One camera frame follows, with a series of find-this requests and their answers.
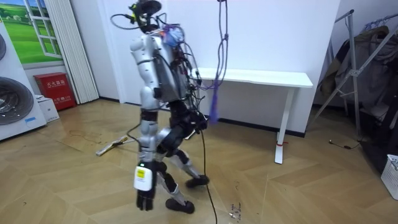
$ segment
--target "metal stand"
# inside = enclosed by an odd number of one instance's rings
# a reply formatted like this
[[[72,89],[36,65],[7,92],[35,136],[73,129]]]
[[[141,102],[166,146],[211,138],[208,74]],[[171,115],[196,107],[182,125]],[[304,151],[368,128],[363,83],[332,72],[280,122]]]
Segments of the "metal stand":
[[[349,32],[349,46],[350,46],[350,54],[351,54],[351,70],[346,74],[342,82],[336,87],[333,93],[329,96],[326,102],[322,105],[322,107],[318,110],[315,117],[309,122],[307,125],[307,129],[314,123],[314,121],[319,117],[322,111],[326,108],[329,102],[335,97],[337,93],[340,93],[340,96],[346,96],[350,94],[354,94],[354,106],[355,106],[355,123],[356,123],[356,134],[357,138],[361,138],[361,123],[359,121],[359,100],[358,100],[358,82],[357,77],[363,72],[363,70],[371,63],[373,58],[380,52],[380,50],[385,46],[385,44],[390,40],[390,38],[396,33],[398,30],[398,24],[394,30],[392,30],[387,37],[380,43],[379,47],[373,52],[373,54],[367,59],[367,61],[362,65],[360,69],[356,69],[356,54],[355,54],[355,41],[354,41],[354,27],[353,27],[353,13],[354,10],[346,13],[345,15],[341,16],[335,22],[342,20],[345,17],[348,17],[348,32]],[[346,83],[346,81],[353,77],[353,84],[354,84],[354,92],[352,93],[343,93],[340,89]],[[347,109],[347,102],[345,101],[345,110],[348,113]]]

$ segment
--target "wires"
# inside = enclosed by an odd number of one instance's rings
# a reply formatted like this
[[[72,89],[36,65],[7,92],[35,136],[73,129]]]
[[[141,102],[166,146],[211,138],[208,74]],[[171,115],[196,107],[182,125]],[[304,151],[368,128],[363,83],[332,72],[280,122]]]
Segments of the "wires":
[[[199,68],[198,68],[198,63],[197,63],[197,59],[195,57],[195,54],[193,53],[193,50],[191,48],[191,46],[184,42],[185,46],[187,49],[189,49],[190,53],[185,52],[184,54],[189,55],[192,57],[193,59],[193,63],[195,64],[195,68],[196,68],[196,75],[197,75],[197,79],[200,80],[198,82],[197,80],[197,87],[201,90],[213,90],[214,89],[214,80],[211,81],[211,85],[210,86],[206,86],[202,81],[201,81],[201,76],[200,76],[200,72],[199,72]]]
[[[132,18],[132,16],[129,16],[129,15],[127,15],[127,14],[115,14],[115,15],[113,15],[113,16],[111,16],[111,22],[112,22],[112,24],[114,25],[114,26],[116,26],[117,28],[120,28],[120,29],[124,29],[124,30],[134,30],[134,29],[140,29],[141,27],[121,27],[121,26],[119,26],[119,25],[117,25],[114,21],[113,21],[113,18],[115,18],[116,16],[123,16],[123,17],[125,17],[125,18],[127,18],[127,19],[133,19]]]
[[[222,29],[222,21],[221,21],[221,5],[222,5],[222,0],[218,0],[220,2],[219,8],[218,8],[218,28],[220,31],[220,44],[218,45],[218,64],[217,64],[217,71],[216,71],[216,82],[218,82],[218,79],[221,75],[221,72],[224,69],[223,77],[220,81],[220,83],[217,83],[216,88],[218,88],[224,81],[224,77],[226,74],[226,69],[228,66],[228,41],[229,41],[229,34],[228,34],[228,1],[225,0],[225,34],[223,34],[223,29]]]
[[[160,21],[161,23],[163,23],[164,25],[167,24],[167,13],[163,12],[162,14],[156,16],[156,20]]]
[[[340,145],[337,145],[336,143],[332,142],[331,140],[329,140],[329,144],[332,144],[332,145],[334,145],[334,146],[340,147],[340,148],[342,148],[342,149],[349,149],[349,150],[351,150],[351,149],[355,149],[356,147],[358,147],[358,146],[361,144],[361,141],[362,141],[362,140],[363,140],[363,137],[362,137],[361,140],[358,141],[359,143],[358,143],[356,146],[354,146],[354,147],[351,147],[351,146],[340,146]]]
[[[205,176],[206,175],[206,144],[205,144],[205,136],[203,135],[203,131],[200,130],[200,135],[201,135],[201,141],[203,143],[203,173]],[[211,202],[211,206],[213,207],[213,212],[214,212],[214,216],[216,219],[216,224],[218,223],[218,219],[217,219],[217,213],[216,213],[216,208],[214,207],[214,203],[213,203],[213,199],[211,197],[211,193],[210,193],[210,189],[209,189],[209,185],[206,184],[206,189],[207,189],[207,193],[209,195],[210,198],[210,202]]]
[[[130,130],[127,132],[127,136],[129,136],[130,138],[134,139],[134,140],[138,143],[139,151],[141,151],[141,142],[140,142],[137,138],[135,138],[134,136],[131,136],[130,133],[131,133],[133,130],[137,129],[140,125],[141,125],[141,122],[140,122],[139,124],[135,125],[132,129],[130,129]]]

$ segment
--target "white basket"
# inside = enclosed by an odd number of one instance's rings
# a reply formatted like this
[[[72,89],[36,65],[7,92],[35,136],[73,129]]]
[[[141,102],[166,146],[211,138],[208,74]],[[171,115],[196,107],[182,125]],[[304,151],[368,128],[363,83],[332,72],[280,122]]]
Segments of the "white basket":
[[[391,196],[398,200],[398,156],[387,155],[388,160],[381,180],[390,191]]]

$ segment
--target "white curtain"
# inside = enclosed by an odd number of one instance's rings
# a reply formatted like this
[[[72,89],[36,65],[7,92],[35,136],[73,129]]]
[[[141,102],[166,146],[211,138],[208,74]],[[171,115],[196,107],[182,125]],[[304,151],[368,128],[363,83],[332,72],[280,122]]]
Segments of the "white curtain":
[[[77,103],[99,98],[93,73],[69,0],[44,0]]]

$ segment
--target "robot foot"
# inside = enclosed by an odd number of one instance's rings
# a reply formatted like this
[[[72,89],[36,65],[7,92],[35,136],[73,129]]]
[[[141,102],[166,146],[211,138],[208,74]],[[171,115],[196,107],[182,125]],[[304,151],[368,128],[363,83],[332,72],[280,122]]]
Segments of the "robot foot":
[[[189,188],[195,188],[197,186],[206,185],[210,182],[210,179],[205,175],[200,175],[199,178],[192,178],[186,181],[185,185]]]
[[[166,201],[166,207],[170,210],[177,211],[177,212],[185,212],[187,214],[192,214],[195,211],[195,206],[192,202],[186,201],[185,206],[178,203],[173,198],[169,198]]]

